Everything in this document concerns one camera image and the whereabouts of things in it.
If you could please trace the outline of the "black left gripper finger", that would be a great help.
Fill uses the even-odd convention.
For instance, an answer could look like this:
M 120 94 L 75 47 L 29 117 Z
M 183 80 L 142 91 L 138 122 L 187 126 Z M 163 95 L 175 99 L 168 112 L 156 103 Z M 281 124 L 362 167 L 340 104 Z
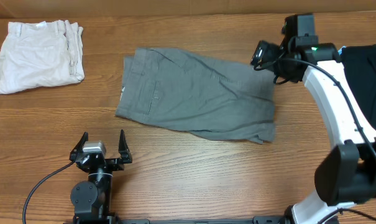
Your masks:
M 71 150 L 69 160 L 75 162 L 77 157 L 83 152 L 85 142 L 88 140 L 88 133 L 84 132 L 77 145 Z
M 118 152 L 121 156 L 121 160 L 123 164 L 132 163 L 132 155 L 127 145 L 126 135 L 123 129 L 121 130 L 121 133 L 119 136 Z

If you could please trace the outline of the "grey shorts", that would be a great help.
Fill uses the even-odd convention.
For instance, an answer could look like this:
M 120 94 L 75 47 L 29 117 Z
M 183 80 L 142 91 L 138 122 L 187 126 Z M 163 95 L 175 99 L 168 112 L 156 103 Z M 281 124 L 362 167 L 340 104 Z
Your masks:
M 273 73 L 181 49 L 139 48 L 124 59 L 116 116 L 209 140 L 275 137 Z

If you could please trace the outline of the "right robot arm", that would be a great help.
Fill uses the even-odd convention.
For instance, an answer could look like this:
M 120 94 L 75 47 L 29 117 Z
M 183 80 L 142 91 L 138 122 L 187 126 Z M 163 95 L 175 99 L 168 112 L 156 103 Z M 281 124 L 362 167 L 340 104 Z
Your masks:
M 254 223 L 337 223 L 338 215 L 376 198 L 376 130 L 349 88 L 344 66 L 332 43 L 320 43 L 314 15 L 285 19 L 280 45 L 258 43 L 251 64 L 270 70 L 274 82 L 302 82 L 325 123 L 331 151 L 314 173 L 314 191 L 282 216 L 254 217 Z

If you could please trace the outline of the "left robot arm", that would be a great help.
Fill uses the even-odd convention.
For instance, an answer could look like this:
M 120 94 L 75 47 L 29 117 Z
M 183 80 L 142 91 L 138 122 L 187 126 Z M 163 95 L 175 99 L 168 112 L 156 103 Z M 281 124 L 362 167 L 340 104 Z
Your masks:
M 120 223 L 121 219 L 110 211 L 113 172 L 124 170 L 132 163 L 126 136 L 121 130 L 118 145 L 119 157 L 106 158 L 102 141 L 89 141 L 84 133 L 70 153 L 70 160 L 88 174 L 88 180 L 77 183 L 71 190 L 74 206 L 73 223 Z

